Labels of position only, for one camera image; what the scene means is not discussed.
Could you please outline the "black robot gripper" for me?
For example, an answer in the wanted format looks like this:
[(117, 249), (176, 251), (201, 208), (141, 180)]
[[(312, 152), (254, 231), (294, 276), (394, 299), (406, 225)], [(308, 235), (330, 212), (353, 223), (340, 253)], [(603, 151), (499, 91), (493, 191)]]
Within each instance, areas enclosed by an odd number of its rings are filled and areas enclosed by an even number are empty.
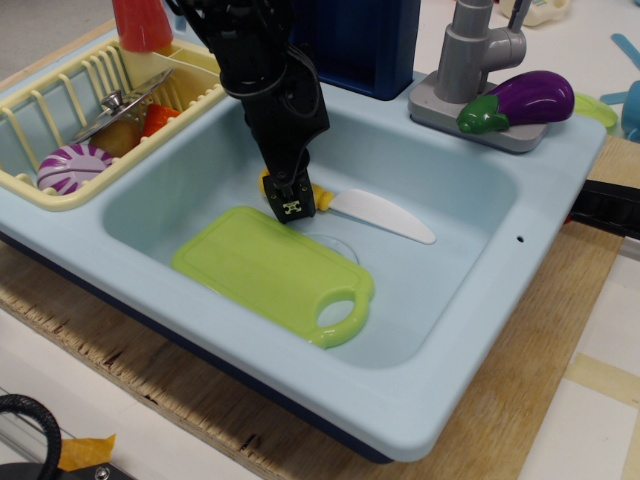
[[(269, 175), (263, 190), (276, 219), (283, 224), (316, 213), (312, 183), (306, 170), (308, 144), (330, 123), (315, 64), (307, 53), (288, 44), (285, 69), (268, 92), (242, 102), (245, 120)], [(297, 177), (299, 198), (293, 191)]]

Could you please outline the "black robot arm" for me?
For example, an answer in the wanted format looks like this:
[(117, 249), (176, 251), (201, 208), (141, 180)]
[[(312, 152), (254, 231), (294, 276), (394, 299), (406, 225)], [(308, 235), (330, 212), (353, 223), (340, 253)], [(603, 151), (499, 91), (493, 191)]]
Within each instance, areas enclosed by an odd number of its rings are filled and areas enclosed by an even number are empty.
[(225, 92), (241, 102), (268, 174), (264, 192), (282, 223), (312, 217), (309, 143), (330, 127), (314, 62), (289, 41), (289, 1), (171, 1), (220, 68)]

